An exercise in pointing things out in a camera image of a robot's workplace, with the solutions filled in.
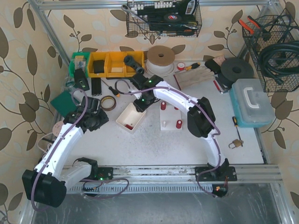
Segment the white tray of springs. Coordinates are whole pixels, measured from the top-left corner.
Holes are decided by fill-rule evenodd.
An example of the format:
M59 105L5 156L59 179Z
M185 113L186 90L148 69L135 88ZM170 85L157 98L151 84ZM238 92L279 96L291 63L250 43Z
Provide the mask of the white tray of springs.
M125 108L125 110L116 119L116 123L125 131L129 133L135 133L137 128L145 119L145 116L146 116L146 111L137 112L133 103L129 103L129 105ZM130 125L133 127L133 129L129 130L125 127L125 125Z

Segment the white peg base plate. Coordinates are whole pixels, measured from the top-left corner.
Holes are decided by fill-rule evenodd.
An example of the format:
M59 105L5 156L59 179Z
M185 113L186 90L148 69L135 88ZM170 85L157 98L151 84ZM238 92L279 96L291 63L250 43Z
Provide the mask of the white peg base plate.
M179 109L175 110L174 106L167 104L164 111L161 109L159 111L161 131L181 131L183 129L183 126L181 129L176 128L177 120L182 120L181 111Z

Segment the beige work glove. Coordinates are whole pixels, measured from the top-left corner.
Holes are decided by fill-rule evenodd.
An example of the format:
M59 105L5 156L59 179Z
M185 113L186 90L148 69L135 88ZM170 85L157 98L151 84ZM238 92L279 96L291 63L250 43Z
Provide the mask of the beige work glove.
M215 81L214 72L206 66L174 74L174 78L180 90L205 81Z

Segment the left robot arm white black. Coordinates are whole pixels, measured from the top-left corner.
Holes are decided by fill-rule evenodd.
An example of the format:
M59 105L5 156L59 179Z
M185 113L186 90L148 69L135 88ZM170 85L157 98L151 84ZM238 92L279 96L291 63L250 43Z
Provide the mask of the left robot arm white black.
M89 131L106 124L109 118L97 98L84 98L75 111L67 114L61 130L44 158L33 170L25 170L22 182L26 197L32 203L58 207L65 199L68 189L82 179L98 180L98 163L85 157L75 161L72 168L63 173L65 162L72 149Z

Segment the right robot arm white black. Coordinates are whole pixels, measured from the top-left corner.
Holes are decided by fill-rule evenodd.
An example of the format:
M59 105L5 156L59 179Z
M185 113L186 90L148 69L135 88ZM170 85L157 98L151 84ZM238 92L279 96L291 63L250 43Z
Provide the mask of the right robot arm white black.
M229 162L221 153L216 139L221 132L215 124L215 115L206 97L197 99L186 95L157 75L146 78L144 75L135 74L130 81L134 88L129 90L129 94L135 95L136 100L133 104L138 112L145 111L158 99L178 108L187 116L189 132L208 143L208 165L216 172L224 172Z

